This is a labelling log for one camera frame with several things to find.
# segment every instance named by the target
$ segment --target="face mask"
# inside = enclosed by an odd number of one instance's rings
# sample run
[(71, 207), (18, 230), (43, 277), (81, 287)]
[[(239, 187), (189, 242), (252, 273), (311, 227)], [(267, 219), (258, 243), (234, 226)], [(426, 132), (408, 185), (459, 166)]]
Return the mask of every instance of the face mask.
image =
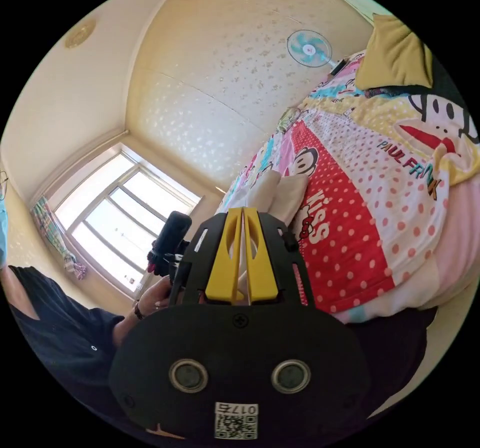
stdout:
[(7, 264), (7, 233), (9, 230), (9, 217), (5, 209), (5, 200), (0, 200), (0, 268)]

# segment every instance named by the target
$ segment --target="dark shirt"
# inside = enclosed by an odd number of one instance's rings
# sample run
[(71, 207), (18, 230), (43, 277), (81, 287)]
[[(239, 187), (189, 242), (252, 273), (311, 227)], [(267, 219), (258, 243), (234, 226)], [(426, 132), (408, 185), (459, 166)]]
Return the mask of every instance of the dark shirt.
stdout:
[(40, 361), (80, 403), (114, 427), (156, 446), (162, 436), (134, 425), (115, 400), (108, 376), (116, 348), (114, 326), (124, 319), (101, 308), (88, 309), (33, 267), (10, 266), (40, 320), (11, 306), (13, 315)]

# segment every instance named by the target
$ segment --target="bed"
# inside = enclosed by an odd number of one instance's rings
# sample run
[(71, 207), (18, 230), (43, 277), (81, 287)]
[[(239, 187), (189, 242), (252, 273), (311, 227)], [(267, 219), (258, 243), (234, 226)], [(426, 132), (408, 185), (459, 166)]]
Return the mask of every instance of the bed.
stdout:
[(290, 227), (316, 307), (343, 323), (438, 306), (480, 276), (480, 143), (471, 116), (434, 94), (359, 90), (364, 56), (349, 57), (308, 94), (218, 208), (268, 171), (308, 175)]

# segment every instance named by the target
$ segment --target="hand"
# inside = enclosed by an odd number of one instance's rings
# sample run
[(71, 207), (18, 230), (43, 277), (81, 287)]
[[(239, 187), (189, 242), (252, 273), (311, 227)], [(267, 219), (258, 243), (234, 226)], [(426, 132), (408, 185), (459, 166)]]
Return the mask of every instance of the hand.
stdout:
[(148, 288), (138, 302), (140, 313), (147, 317), (169, 305), (169, 296), (172, 287), (170, 277), (164, 276)]

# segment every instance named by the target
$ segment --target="fan grille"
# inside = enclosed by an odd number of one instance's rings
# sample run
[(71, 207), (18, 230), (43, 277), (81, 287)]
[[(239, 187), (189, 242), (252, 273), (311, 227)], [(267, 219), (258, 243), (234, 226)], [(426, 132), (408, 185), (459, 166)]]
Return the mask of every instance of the fan grille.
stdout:
[(328, 40), (316, 31), (295, 31), (288, 37), (287, 49), (297, 63), (306, 67), (319, 68), (332, 64), (332, 47)]

